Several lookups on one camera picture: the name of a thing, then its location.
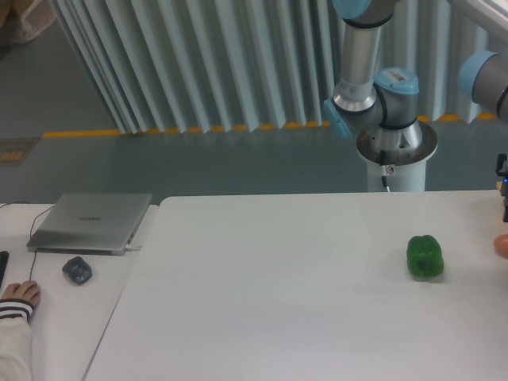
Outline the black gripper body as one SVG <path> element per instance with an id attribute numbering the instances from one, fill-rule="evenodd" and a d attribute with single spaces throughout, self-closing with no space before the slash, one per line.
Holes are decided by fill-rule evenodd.
<path id="1" fill-rule="evenodd" d="M 502 180 L 499 183 L 499 192 L 502 196 L 503 216 L 502 221 L 507 223 L 507 154 L 500 153 L 497 156 L 495 173 Z"/>

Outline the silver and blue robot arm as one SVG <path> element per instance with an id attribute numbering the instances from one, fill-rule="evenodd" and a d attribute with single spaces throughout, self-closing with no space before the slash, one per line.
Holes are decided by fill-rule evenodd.
<path id="1" fill-rule="evenodd" d="M 419 82 L 403 67 L 375 72 L 381 28 L 398 1 L 332 1 L 345 21 L 341 76 L 323 109 L 341 137 L 359 132 L 370 192 L 422 192 L 437 134 L 417 117 Z M 449 1 L 507 42 L 507 1 Z M 463 63 L 458 86 L 475 104 L 507 123 L 507 58 L 477 52 Z"/>

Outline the white sleeved forearm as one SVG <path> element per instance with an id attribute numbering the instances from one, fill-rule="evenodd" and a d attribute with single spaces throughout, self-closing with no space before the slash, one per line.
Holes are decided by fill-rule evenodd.
<path id="1" fill-rule="evenodd" d="M 20 299 L 1 301 L 1 380 L 32 380 L 33 306 Z"/>

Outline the person's hand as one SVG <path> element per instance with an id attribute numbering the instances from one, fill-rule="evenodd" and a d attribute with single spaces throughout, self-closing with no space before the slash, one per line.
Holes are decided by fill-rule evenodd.
<path id="1" fill-rule="evenodd" d="M 11 283 L 4 290 L 1 301 L 18 301 L 36 308 L 40 303 L 40 286 L 34 280 Z"/>

